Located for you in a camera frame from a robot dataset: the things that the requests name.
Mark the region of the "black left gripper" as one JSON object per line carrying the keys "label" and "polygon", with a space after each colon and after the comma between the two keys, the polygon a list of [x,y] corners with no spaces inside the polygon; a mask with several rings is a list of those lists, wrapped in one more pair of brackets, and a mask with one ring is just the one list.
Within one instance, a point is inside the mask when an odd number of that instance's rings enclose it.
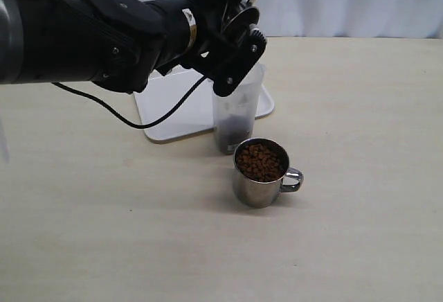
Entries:
{"label": "black left gripper", "polygon": [[216,95],[231,95],[263,55],[267,39],[260,11],[242,0],[175,0],[191,14],[190,47],[156,67],[161,75],[180,65],[213,81]]}

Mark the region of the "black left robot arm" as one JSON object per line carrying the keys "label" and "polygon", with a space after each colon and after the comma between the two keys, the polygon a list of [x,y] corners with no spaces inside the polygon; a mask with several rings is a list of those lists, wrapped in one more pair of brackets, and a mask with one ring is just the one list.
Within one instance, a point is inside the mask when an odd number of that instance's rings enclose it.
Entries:
{"label": "black left robot arm", "polygon": [[1,0],[1,83],[90,81],[140,93],[194,69],[229,96],[260,59],[256,0]]}

